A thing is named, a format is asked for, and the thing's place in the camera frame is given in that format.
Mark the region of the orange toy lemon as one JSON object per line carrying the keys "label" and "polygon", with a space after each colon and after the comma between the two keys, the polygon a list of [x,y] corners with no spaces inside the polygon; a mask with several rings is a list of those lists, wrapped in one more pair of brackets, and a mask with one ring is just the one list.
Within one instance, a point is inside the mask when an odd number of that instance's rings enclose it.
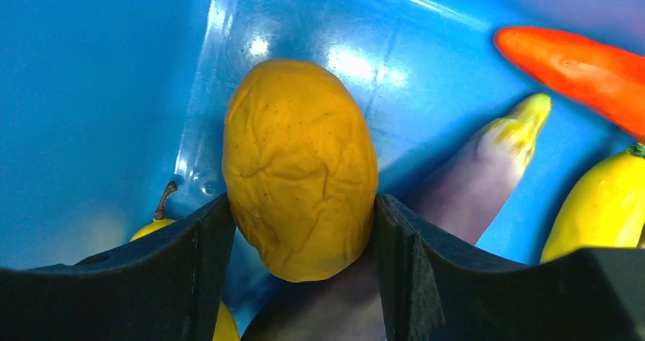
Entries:
{"label": "orange toy lemon", "polygon": [[355,99],[323,67],[254,66],[227,107],[221,169],[237,227],[272,275],[325,280],[364,252],[376,151]]}

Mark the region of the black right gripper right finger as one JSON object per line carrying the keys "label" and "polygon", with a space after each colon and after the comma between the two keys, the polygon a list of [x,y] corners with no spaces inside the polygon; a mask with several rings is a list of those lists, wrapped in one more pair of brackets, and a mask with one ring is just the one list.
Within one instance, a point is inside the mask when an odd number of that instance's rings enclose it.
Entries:
{"label": "black right gripper right finger", "polygon": [[642,340],[644,251],[583,248],[539,266],[481,250],[390,195],[373,245],[389,340]]}

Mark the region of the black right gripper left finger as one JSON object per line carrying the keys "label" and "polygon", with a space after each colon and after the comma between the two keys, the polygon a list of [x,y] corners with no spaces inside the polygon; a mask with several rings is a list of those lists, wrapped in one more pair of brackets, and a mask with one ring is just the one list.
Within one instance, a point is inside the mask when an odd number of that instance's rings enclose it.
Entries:
{"label": "black right gripper left finger", "polygon": [[73,265],[1,271],[3,340],[210,340],[234,241],[228,198]]}

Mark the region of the purple toy eggplant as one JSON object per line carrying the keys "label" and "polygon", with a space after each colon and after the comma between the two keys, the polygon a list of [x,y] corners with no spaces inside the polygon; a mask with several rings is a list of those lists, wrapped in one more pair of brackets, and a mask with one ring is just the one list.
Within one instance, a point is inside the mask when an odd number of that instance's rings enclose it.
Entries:
{"label": "purple toy eggplant", "polygon": [[[551,112],[533,94],[477,131],[405,200],[413,212],[475,244],[516,189]],[[347,269],[273,300],[246,328],[245,340],[384,340],[377,261],[368,249]]]}

